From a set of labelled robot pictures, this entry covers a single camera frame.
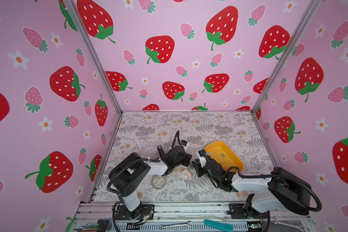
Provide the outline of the aluminium corner post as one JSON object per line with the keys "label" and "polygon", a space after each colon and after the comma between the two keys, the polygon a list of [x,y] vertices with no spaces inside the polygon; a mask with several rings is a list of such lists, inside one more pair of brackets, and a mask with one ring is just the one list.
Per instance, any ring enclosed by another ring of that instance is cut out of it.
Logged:
{"label": "aluminium corner post", "polygon": [[297,27],[294,33],[292,34],[290,41],[288,42],[286,48],[284,49],[276,66],[272,70],[269,76],[269,79],[262,90],[261,95],[259,96],[258,100],[256,101],[254,105],[254,108],[251,110],[251,113],[253,116],[256,116],[257,110],[259,109],[259,107],[261,107],[267,93],[272,88],[274,82],[276,81],[279,74],[283,70],[285,62],[289,60],[292,50],[294,49],[295,45],[299,42],[299,40],[303,36],[306,28],[309,26],[309,23],[314,18],[321,4],[322,4],[322,1],[319,1],[319,0],[310,1],[299,23],[297,24]]}
{"label": "aluminium corner post", "polygon": [[93,65],[95,67],[95,70],[97,71],[97,73],[98,73],[98,75],[103,83],[103,86],[104,86],[109,98],[111,99],[113,106],[116,109],[117,114],[119,116],[121,116],[123,112],[121,110],[121,107],[118,103],[117,98],[114,95],[114,91],[113,91],[112,86],[108,80],[108,77],[107,77],[107,75],[102,67],[102,64],[98,58],[96,50],[94,49],[94,46],[91,43],[89,34],[87,33],[87,30],[85,29],[85,26],[82,22],[80,14],[77,10],[76,3],[74,1],[70,1],[70,0],[65,0],[64,3],[68,8],[68,12],[69,12],[77,30],[78,30],[78,33],[80,34],[80,37],[81,37],[81,39],[86,47],[86,50],[88,51],[88,54],[92,60]]}

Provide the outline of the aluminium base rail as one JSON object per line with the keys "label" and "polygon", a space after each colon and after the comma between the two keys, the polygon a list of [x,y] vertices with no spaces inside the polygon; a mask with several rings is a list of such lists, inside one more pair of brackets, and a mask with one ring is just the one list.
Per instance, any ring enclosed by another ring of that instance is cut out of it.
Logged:
{"label": "aluminium base rail", "polygon": [[[68,227],[69,232],[91,232],[99,221],[109,224],[105,232],[217,232],[204,225],[204,220],[212,220],[233,225],[234,232],[300,232],[298,229],[274,224],[273,219],[295,225],[303,225],[306,232],[317,232],[318,228],[309,216],[300,216],[287,210],[271,211],[255,218],[243,218],[231,214],[236,203],[231,202],[144,202],[144,206],[153,206],[149,219],[139,226],[127,219],[120,207],[113,210],[114,203],[81,204]],[[192,221],[188,229],[159,230],[159,225],[168,225]]]}

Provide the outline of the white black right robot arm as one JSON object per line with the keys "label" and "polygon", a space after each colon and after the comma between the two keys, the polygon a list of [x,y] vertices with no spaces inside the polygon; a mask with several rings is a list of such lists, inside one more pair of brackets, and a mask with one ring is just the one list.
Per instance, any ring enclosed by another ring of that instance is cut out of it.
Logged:
{"label": "white black right robot arm", "polygon": [[214,159],[202,156],[192,161],[198,177],[207,176],[215,188],[226,192],[259,191],[265,197],[251,197],[244,206],[259,213],[287,209],[295,214],[307,216],[309,212],[320,212],[322,203],[312,187],[281,167],[269,174],[244,175],[239,167],[224,170]]}

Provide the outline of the silver wrench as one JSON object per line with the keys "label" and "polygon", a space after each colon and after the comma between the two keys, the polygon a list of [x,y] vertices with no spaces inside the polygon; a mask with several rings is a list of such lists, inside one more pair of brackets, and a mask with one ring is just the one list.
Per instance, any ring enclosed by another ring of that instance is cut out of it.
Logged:
{"label": "silver wrench", "polygon": [[284,226],[287,226],[287,227],[295,228],[295,229],[298,229],[301,232],[305,232],[305,227],[303,225],[295,225],[295,224],[286,223],[286,222],[283,222],[283,221],[279,221],[276,218],[273,219],[273,223],[276,224],[276,225],[280,224],[280,225],[284,225]]}
{"label": "silver wrench", "polygon": [[184,223],[176,223],[176,224],[168,224],[168,225],[159,225],[159,230],[165,230],[165,229],[188,229],[191,228],[193,225],[192,221],[187,221]]}

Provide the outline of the teal handled tool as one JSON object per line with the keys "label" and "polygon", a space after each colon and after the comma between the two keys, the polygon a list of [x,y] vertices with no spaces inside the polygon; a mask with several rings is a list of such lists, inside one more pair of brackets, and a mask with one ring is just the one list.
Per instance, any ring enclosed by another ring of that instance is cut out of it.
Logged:
{"label": "teal handled tool", "polygon": [[233,225],[205,219],[204,225],[223,232],[233,232]]}

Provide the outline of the pink white stapler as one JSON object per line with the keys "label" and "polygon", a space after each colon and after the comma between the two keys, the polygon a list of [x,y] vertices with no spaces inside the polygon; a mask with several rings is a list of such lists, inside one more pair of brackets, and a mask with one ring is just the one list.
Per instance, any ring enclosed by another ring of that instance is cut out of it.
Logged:
{"label": "pink white stapler", "polygon": [[192,174],[191,174],[191,172],[190,172],[188,169],[183,169],[183,170],[182,170],[182,173],[184,174],[184,176],[185,176],[187,179],[191,179],[191,178],[192,178]]}

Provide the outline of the aluminium corner post left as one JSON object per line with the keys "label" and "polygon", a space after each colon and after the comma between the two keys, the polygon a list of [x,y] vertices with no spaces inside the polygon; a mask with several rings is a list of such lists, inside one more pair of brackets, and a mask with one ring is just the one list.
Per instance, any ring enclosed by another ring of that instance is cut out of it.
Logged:
{"label": "aluminium corner post left", "polygon": [[70,0],[65,0],[64,3],[68,8],[68,12],[69,12],[77,30],[78,30],[78,33],[80,34],[80,37],[81,37],[81,39],[86,47],[86,50],[88,51],[88,54],[92,60],[93,65],[95,67],[95,70],[97,71],[97,73],[98,73],[98,75],[103,83],[103,86],[104,86],[109,98],[111,99],[113,106],[116,109],[117,114],[119,116],[121,116],[123,112],[121,110],[121,107],[118,103],[117,98],[114,95],[114,91],[113,91],[112,86],[108,80],[108,77],[107,77],[107,75],[102,67],[102,64],[98,58],[96,50],[94,49],[94,46],[91,43],[89,34],[87,33],[87,30],[85,29],[85,26],[82,22],[80,14],[77,10],[76,3],[74,1],[70,1]]}

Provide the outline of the yellow plastic tray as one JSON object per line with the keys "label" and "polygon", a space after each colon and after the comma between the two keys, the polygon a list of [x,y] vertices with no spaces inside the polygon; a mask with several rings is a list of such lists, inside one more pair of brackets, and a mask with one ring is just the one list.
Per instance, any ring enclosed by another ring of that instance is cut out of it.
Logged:
{"label": "yellow plastic tray", "polygon": [[205,150],[225,171],[231,167],[238,167],[241,171],[244,170],[243,162],[224,142],[212,142],[205,147]]}

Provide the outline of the clear tape roll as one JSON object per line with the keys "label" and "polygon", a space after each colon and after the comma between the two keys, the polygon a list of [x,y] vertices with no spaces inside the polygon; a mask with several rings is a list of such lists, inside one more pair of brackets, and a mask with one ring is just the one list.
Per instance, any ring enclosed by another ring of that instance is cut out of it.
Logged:
{"label": "clear tape roll", "polygon": [[151,179],[151,185],[155,190],[164,189],[166,186],[166,177],[164,176],[153,176]]}

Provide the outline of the aluminium corner post right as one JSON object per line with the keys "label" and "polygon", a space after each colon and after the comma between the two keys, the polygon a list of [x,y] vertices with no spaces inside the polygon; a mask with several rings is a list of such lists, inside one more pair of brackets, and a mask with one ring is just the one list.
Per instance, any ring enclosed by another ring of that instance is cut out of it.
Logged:
{"label": "aluminium corner post right", "polygon": [[289,60],[292,50],[294,49],[295,45],[299,42],[299,40],[303,36],[306,28],[309,26],[309,23],[314,18],[321,4],[322,4],[322,1],[319,1],[319,0],[310,1],[299,23],[297,24],[297,27],[294,33],[292,34],[290,41],[288,42],[286,48],[284,49],[276,66],[272,70],[269,76],[269,79],[262,90],[261,95],[259,96],[258,100],[256,101],[254,105],[254,108],[251,110],[251,113],[253,116],[256,116],[257,110],[259,109],[259,107],[261,107],[267,93],[272,88],[274,82],[276,81],[279,74],[283,70],[285,62]]}

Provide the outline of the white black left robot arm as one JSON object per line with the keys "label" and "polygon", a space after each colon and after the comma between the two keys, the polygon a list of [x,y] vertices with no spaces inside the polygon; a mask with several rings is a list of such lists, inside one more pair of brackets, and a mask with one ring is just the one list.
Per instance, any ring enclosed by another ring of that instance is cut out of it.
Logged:
{"label": "white black left robot arm", "polygon": [[192,155],[187,153],[188,142],[180,139],[177,131],[170,150],[165,153],[161,146],[157,147],[158,159],[142,158],[131,153],[118,164],[108,175],[106,190],[115,194],[128,212],[141,209],[142,204],[136,189],[146,176],[167,176],[178,166],[189,166]]}

